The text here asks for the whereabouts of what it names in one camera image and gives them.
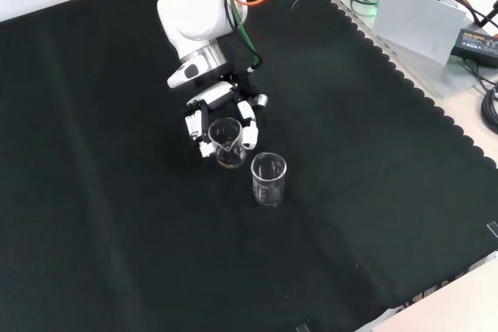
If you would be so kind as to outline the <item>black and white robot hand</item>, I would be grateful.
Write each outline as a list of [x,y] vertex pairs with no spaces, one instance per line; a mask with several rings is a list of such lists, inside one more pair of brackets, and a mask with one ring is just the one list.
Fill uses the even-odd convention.
[[228,103],[236,105],[241,124],[242,146],[252,150],[258,143],[256,111],[267,106],[268,97],[256,90],[245,75],[230,73],[187,103],[185,123],[190,139],[199,147],[202,157],[215,153],[214,141],[209,138],[209,114]]

